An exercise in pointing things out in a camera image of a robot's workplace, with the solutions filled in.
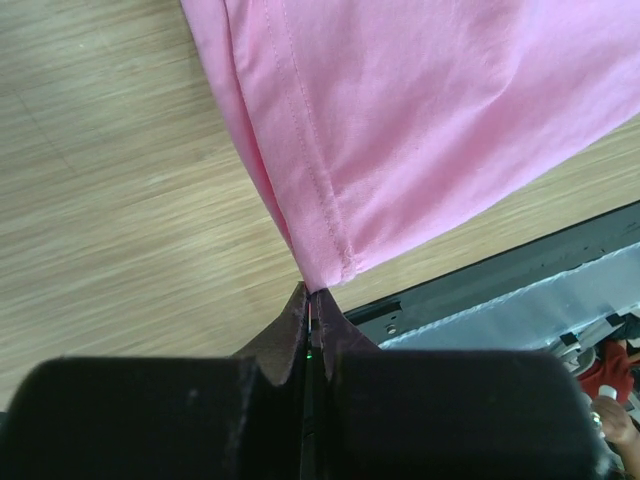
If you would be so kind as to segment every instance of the wood grain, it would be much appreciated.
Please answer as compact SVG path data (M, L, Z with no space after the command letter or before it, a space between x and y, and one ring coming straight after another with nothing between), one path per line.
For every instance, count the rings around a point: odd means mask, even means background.
M0 9L0 406L62 354L225 355L299 273L225 131L179 3ZM640 122L336 289L350 308L640 197Z

